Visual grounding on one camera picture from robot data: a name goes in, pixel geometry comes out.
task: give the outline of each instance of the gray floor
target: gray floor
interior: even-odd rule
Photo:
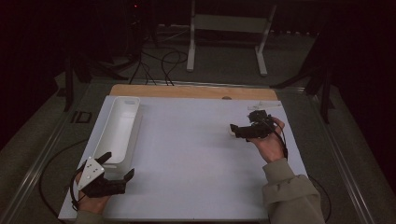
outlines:
[[[160,35],[160,40],[167,37]],[[296,75],[314,41],[314,38],[307,36],[271,35],[264,50],[268,77],[261,77],[253,50],[254,38],[243,42],[202,38],[197,45],[194,72],[187,72],[186,64],[181,63],[169,77],[176,85],[266,88]],[[148,42],[144,51],[160,58],[170,51],[150,49],[152,46]],[[188,35],[163,41],[161,47],[187,52]],[[177,58],[177,54],[172,54],[166,57],[166,61],[174,62]],[[156,83],[164,84],[161,61],[145,55],[142,62],[148,65],[149,74]],[[136,65],[121,74],[131,77],[135,68]],[[57,77],[60,87],[64,85],[63,78],[64,75]],[[132,83],[145,82],[146,75],[141,67]],[[0,210],[2,218],[11,215],[0,220],[11,220],[11,223],[57,222],[40,199],[37,179],[25,175],[30,174],[40,162],[46,163],[55,153],[89,138],[102,102],[116,83],[122,82],[101,75],[96,75],[91,84],[76,81],[76,101],[70,113],[63,112],[64,98],[54,95],[11,139],[0,152]],[[394,194],[337,89],[332,88],[331,123],[325,125],[318,118],[316,97],[301,93],[305,83],[306,80],[299,81],[293,87],[278,91],[277,95],[285,106],[306,170],[323,187],[314,182],[322,195],[324,216],[331,212],[328,223],[396,223]],[[74,111],[92,112],[93,119],[90,123],[70,123]],[[61,208],[69,178],[78,165],[85,145],[86,142],[82,142],[67,149],[52,161],[43,175],[44,194],[56,212]],[[49,152],[47,157],[43,155],[46,150]],[[329,194],[331,203],[323,189]]]

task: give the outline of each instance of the gray sleeve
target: gray sleeve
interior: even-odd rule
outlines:
[[[263,167],[268,184],[262,187],[272,224],[324,223],[320,194],[305,175],[295,175],[286,159]]]
[[[75,224],[103,224],[103,223],[105,222],[101,215],[86,211],[77,212],[77,218]]]

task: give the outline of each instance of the white plastic container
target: white plastic container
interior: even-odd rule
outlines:
[[[107,172],[127,173],[131,169],[142,113],[140,99],[118,96],[114,99],[105,128],[93,154],[99,158],[108,151],[111,158],[103,164]]]

